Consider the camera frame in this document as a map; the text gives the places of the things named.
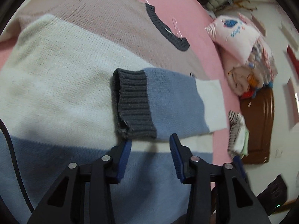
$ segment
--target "ribbed cuff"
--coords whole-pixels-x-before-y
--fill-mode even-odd
[[[190,47],[187,39],[179,38],[175,36],[173,33],[170,33],[171,29],[164,24],[161,19],[159,19],[158,15],[155,12],[155,7],[150,4],[145,4],[147,8],[147,14],[150,17],[152,23],[156,26],[156,28],[160,31],[160,33],[167,38],[167,40],[173,44],[180,51],[187,51]]]
[[[117,112],[116,130],[123,138],[157,138],[144,71],[116,69],[112,78],[112,101]]]

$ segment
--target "brown wooden furniture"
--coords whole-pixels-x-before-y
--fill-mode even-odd
[[[240,100],[241,113],[249,130],[249,155],[244,164],[260,164],[269,161],[270,141],[274,119],[274,97],[272,89],[262,88],[254,99]]]

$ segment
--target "gray ribbed cuff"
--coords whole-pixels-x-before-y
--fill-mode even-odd
[[[116,69],[112,78],[112,101],[117,111],[116,130],[123,138],[157,138],[144,71]]]

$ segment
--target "blue gripper pad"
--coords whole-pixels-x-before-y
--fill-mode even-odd
[[[245,172],[245,170],[244,170],[243,163],[242,163],[242,160],[241,160],[240,156],[235,156],[235,157],[233,158],[233,162],[234,162],[236,165],[239,166],[240,171],[241,171],[241,175],[242,175],[242,177],[245,179],[245,178],[246,178],[246,172]]]
[[[177,175],[178,179],[181,181],[181,183],[183,183],[184,180],[186,179],[186,177],[184,175],[183,161],[182,161],[182,158],[178,151],[178,148],[176,146],[173,135],[171,135],[169,138],[169,146],[170,146],[170,152],[172,155],[172,160],[174,163],[176,175]]]
[[[132,140],[126,140],[126,144],[124,146],[123,152],[121,154],[121,158],[119,159],[119,163],[118,163],[118,172],[116,176],[118,182],[120,182],[125,176],[125,171],[126,171],[127,162],[131,152],[131,147],[132,147]]]

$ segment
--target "pillow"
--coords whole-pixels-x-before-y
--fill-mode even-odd
[[[241,64],[245,64],[260,33],[240,19],[219,16],[206,31],[210,38],[231,53]]]

